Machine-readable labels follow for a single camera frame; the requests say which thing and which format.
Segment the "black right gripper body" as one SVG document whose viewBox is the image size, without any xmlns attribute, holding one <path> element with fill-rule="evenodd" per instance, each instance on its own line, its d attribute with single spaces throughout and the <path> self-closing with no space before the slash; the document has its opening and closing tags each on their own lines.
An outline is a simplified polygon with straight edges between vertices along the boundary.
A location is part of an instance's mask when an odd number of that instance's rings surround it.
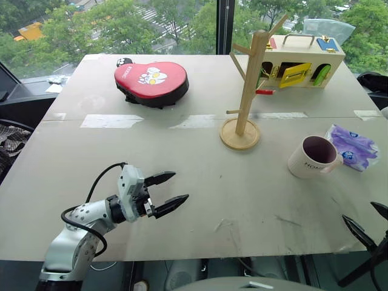
<svg viewBox="0 0 388 291">
<path fill-rule="evenodd" d="M 367 250 L 370 253 L 370 269 L 375 268 L 377 265 L 387 260 L 387 232 L 378 245 L 374 244 Z"/>
</svg>

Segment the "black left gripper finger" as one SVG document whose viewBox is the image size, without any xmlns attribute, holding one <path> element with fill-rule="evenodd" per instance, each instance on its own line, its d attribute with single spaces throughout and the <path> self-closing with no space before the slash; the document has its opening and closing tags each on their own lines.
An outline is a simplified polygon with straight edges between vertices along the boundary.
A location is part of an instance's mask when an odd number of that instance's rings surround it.
<svg viewBox="0 0 388 291">
<path fill-rule="evenodd" d="M 154 208 L 153 216 L 158 219 L 164 215 L 169 214 L 170 212 L 176 210 L 181 204 L 183 204 L 188 199 L 188 197 L 189 194 L 179 195 L 165 201 L 163 205 Z"/>
<path fill-rule="evenodd" d="M 144 185 L 146 187 L 150 187 L 150 186 L 153 186 L 153 185 L 158 185 L 158 184 L 166 182 L 167 180 L 169 180 L 174 175 L 176 175 L 176 173 L 173 172 L 173 171 L 164 171 L 164 172 L 161 172 L 161 173 L 157 173 L 157 174 L 154 174 L 152 176 L 146 177 L 144 179 Z"/>
</svg>

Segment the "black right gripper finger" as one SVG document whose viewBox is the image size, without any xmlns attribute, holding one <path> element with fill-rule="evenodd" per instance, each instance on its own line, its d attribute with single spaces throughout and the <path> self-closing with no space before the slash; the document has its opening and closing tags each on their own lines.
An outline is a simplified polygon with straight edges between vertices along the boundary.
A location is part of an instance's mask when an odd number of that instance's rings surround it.
<svg viewBox="0 0 388 291">
<path fill-rule="evenodd" d="M 373 208 L 385 219 L 388 220 L 388 207 L 378 202 L 371 202 Z"/>
<path fill-rule="evenodd" d="M 376 244 L 372 238 L 370 238 L 364 231 L 364 229 L 355 222 L 352 218 L 349 218 L 346 215 L 342 215 L 342 219 L 350 230 L 351 234 L 367 249 L 375 250 Z"/>
</svg>

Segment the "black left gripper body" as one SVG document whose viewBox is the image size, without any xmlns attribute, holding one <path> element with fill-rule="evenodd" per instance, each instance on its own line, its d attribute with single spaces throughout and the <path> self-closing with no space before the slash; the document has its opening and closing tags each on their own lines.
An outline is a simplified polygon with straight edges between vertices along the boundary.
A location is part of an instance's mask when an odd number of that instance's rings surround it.
<svg viewBox="0 0 388 291">
<path fill-rule="evenodd" d="M 137 184 L 133 191 L 133 214 L 135 218 L 142 216 L 153 217 L 155 207 L 152 204 L 148 188 L 143 184 Z"/>
</svg>

